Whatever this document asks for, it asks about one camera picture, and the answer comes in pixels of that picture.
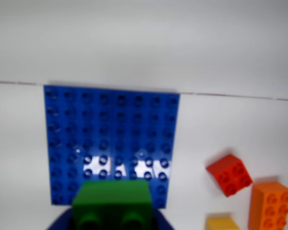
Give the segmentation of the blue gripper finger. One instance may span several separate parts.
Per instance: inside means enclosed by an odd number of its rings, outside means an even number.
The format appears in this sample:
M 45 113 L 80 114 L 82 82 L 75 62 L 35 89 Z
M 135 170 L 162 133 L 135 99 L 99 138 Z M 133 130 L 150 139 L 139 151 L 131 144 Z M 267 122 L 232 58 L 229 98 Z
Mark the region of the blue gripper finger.
M 164 215 L 158 210 L 153 208 L 152 210 L 152 221 L 151 221 L 152 230 L 174 230 L 168 220 Z
M 58 216 L 47 230 L 73 230 L 72 209 L 69 208 Z

